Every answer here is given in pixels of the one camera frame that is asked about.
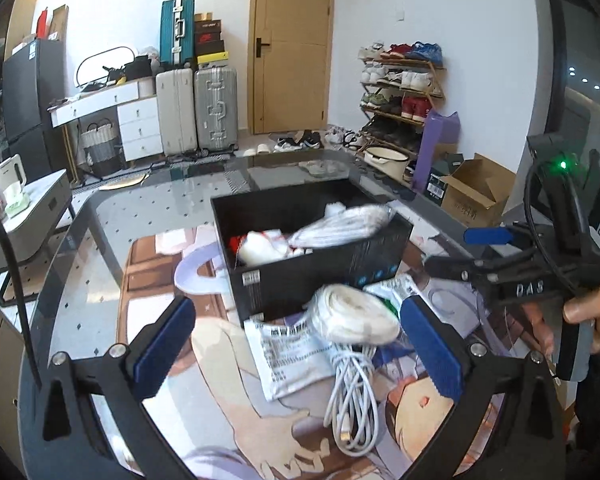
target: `teal suitcase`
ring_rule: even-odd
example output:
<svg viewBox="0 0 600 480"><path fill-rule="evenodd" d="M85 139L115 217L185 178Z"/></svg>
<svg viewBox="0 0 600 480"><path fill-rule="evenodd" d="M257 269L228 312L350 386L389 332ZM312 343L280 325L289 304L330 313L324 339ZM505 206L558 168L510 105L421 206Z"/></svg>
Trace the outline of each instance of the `teal suitcase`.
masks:
<svg viewBox="0 0 600 480"><path fill-rule="evenodd" d="M194 0L162 2L160 61L181 66L194 61Z"/></svg>

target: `human hand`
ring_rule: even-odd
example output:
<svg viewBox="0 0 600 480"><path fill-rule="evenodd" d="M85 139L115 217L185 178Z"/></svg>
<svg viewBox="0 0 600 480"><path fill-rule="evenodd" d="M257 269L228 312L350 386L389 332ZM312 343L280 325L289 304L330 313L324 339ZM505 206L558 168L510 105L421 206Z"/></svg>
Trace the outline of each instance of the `human hand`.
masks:
<svg viewBox="0 0 600 480"><path fill-rule="evenodd" d="M261 478L275 480L273 469L284 478L297 478L302 472L324 471L322 458L330 455L328 440L323 439L319 450L310 451L300 446L292 435L294 424L308 415L308 410L301 410L287 416L264 416L245 427L245 431L235 430L238 449Z"/></svg>
<svg viewBox="0 0 600 480"><path fill-rule="evenodd" d="M554 351L554 334L544 322L542 312L537 303L527 303L522 306L531 326L534 336L538 339L542 351L549 356ZM571 324L578 324L585 320L595 320L595 330L591 352L600 352L600 288L590 292L586 296L573 298L565 303L562 316Z"/></svg>

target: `anime illustration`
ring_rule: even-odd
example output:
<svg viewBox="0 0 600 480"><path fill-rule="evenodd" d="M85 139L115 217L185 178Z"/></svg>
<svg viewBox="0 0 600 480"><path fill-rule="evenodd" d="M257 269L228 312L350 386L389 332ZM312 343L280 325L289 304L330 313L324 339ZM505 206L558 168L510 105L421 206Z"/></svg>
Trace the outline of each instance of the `anime illustration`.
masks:
<svg viewBox="0 0 600 480"><path fill-rule="evenodd" d="M398 272L410 273L438 315L469 335L479 326L476 294L464 283L426 276L424 251L445 253L446 242L431 227L421 234L414 229ZM346 456L337 448L331 428L322 424L333 378L273 402L264 399L213 225L133 243L123 279L118 340L131 341L176 294L192 299L196 326L158 395L144 406L199 478L394 480L422 452L452 407L451 400L437 393L417 356L395 359L374 377L382 414L376 448L363 458ZM458 472L480 456L497 404L485 414ZM139 471L121 439L112 440L112 446L119 460L124 457L123 465Z"/></svg>

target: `white kettle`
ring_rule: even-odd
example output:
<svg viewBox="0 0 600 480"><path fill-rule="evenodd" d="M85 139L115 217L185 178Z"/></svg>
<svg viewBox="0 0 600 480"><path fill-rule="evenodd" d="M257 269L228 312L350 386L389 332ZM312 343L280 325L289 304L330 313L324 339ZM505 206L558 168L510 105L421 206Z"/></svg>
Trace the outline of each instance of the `white kettle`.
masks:
<svg viewBox="0 0 600 480"><path fill-rule="evenodd" d="M22 167L20 155L16 154L0 163L0 197L4 200L4 190L11 184L20 183L24 187L27 183L27 175Z"/></svg>

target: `red sneaker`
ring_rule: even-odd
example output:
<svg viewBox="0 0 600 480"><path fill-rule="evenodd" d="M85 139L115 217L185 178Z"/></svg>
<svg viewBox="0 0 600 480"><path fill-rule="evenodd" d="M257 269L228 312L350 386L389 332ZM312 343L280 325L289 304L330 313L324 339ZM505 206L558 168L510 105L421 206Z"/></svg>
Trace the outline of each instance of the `red sneaker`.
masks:
<svg viewBox="0 0 600 480"><path fill-rule="evenodd" d="M402 113L401 116L405 119L413 119L413 110L416 105L417 98L405 96L402 98Z"/></svg>
<svg viewBox="0 0 600 480"><path fill-rule="evenodd" d="M405 54L411 51L411 45L406 43L400 45L392 45L389 52L383 52L380 54L382 59L404 59Z"/></svg>
<svg viewBox="0 0 600 480"><path fill-rule="evenodd" d="M419 123L423 123L432 109L431 102L424 97L414 97L414 99L416 102L413 106L412 119L414 121L418 121Z"/></svg>

